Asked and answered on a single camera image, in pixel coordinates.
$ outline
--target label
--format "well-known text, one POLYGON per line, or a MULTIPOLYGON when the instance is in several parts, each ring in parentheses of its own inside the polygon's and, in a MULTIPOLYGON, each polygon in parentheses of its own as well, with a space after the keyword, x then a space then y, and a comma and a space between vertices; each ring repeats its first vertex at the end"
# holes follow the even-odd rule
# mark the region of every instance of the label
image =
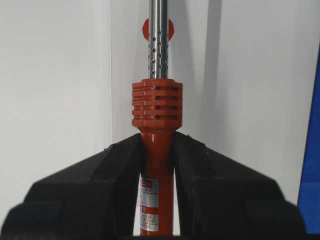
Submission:
POLYGON ((140 228, 150 232, 159 230, 159 215, 150 214, 148 208, 159 207, 158 179, 143 178, 140 193, 140 228))
POLYGON ((159 230, 159 216, 157 214, 140 213, 140 228, 150 232, 159 230))

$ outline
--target white wall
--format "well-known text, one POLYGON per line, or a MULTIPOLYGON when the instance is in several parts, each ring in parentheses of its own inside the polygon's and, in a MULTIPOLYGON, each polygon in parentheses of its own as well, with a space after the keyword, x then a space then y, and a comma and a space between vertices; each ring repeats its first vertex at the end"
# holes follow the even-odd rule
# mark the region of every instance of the white wall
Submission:
POLYGON ((0 226, 33 182, 111 143, 109 2, 0 1, 0 226))
POLYGON ((274 178, 296 204, 319 50, 320 1, 223 1, 218 43, 217 28, 209 26, 217 2, 209 2, 199 139, 274 178))

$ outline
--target blue panel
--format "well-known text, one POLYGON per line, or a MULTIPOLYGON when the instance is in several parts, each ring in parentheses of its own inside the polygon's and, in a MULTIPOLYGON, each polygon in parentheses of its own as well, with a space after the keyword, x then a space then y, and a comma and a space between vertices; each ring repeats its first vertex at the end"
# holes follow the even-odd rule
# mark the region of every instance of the blue panel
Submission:
POLYGON ((309 234, 320 233, 320 52, 314 81, 298 207, 309 234))

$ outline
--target metal barrel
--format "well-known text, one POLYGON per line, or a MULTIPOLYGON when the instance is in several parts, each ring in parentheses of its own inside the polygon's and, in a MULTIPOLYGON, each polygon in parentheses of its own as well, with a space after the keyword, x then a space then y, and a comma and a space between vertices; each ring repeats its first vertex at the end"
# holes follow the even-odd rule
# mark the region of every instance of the metal barrel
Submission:
POLYGON ((149 0, 149 78, 168 78, 168 1, 149 0))

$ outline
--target white backdrop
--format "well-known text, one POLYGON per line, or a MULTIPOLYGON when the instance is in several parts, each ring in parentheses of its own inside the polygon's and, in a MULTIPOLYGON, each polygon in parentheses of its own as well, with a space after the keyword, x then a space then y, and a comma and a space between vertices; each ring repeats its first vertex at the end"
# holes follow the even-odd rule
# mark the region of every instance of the white backdrop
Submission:
MULTIPOLYGON (((320 39, 317 0, 169 0, 182 133, 297 202, 320 39)), ((0 0, 0 224, 31 184, 136 132, 146 0, 0 0)))

